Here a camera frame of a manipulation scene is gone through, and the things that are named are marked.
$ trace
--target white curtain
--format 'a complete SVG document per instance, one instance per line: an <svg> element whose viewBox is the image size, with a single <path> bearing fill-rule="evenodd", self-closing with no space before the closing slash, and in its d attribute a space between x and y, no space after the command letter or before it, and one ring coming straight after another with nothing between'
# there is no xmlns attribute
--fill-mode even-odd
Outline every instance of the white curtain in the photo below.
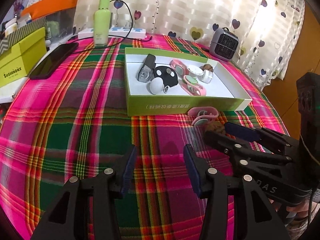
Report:
<svg viewBox="0 0 320 240"><path fill-rule="evenodd" d="M123 0L134 26L150 33L180 37L210 45L217 27L228 27L239 37L233 61L263 89L284 78L303 23L304 0ZM93 27L99 0L78 0L74 25ZM110 5L113 25L130 21L126 6Z"/></svg>

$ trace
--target orange wall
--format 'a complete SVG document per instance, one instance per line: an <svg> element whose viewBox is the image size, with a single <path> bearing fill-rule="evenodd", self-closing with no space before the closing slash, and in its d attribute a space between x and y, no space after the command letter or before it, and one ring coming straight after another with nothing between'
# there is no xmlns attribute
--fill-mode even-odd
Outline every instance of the orange wall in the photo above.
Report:
<svg viewBox="0 0 320 240"><path fill-rule="evenodd" d="M275 79L270 86L263 89L289 134L296 139L300 134L296 81L306 72L320 74L320 25L307 4L301 34L290 58L284 80Z"/></svg>

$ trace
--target green lotion bottle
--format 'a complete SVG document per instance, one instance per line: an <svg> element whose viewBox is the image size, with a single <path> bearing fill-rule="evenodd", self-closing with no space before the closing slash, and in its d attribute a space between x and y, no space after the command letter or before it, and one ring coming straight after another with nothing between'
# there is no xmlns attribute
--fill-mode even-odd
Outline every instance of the green lotion bottle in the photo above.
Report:
<svg viewBox="0 0 320 240"><path fill-rule="evenodd" d="M105 46L108 43L111 12L108 10L110 0L100 0L99 9L93 16L93 41L95 46Z"/></svg>

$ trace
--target heater grille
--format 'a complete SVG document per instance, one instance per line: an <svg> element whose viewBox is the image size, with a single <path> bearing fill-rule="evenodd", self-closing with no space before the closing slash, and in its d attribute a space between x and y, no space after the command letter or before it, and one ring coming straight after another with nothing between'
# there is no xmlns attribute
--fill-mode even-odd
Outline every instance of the heater grille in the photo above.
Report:
<svg viewBox="0 0 320 240"><path fill-rule="evenodd" d="M226 59L232 59L237 46L238 46L237 40L223 33L219 37L219 40L217 42L217 46L214 52L217 55L222 56Z"/></svg>

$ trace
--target power strip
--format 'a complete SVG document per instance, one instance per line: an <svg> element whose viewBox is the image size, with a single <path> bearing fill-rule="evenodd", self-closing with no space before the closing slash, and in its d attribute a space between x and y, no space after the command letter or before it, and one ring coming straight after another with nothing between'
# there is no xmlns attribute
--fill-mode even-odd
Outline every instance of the power strip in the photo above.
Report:
<svg viewBox="0 0 320 240"><path fill-rule="evenodd" d="M121 36L125 37L128 34L129 30L123 27L112 27L109 30L109 35ZM87 28L78 33L79 39L90 38L93 37L93 28ZM146 30L139 28L132 28L128 38L131 39L145 39L146 38Z"/></svg>

